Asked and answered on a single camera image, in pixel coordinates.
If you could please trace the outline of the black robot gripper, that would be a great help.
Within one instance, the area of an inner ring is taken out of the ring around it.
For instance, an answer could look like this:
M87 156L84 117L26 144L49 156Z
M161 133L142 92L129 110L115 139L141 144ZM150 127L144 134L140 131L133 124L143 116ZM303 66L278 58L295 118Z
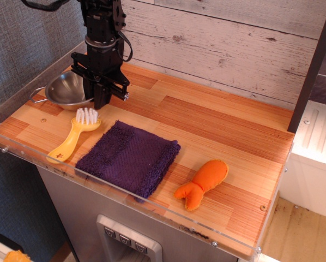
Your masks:
M113 47L98 49L87 46L87 53L73 52L71 70L83 78L86 100L94 99L94 108L100 110L107 105L112 95L127 100L129 80L121 72L124 62L124 41L119 40Z

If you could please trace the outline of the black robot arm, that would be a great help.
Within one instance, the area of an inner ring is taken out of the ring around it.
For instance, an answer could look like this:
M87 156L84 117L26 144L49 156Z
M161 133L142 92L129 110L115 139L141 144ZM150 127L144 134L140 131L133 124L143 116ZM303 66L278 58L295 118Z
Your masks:
M123 62L132 58L133 51L127 59L124 57L124 45L131 46L122 33L126 26L126 14L121 1L81 1L84 25L87 29L85 43L87 53L72 53L71 70L83 78L86 99L94 102L99 110L109 104L111 97L127 100L127 87L130 81L121 71Z

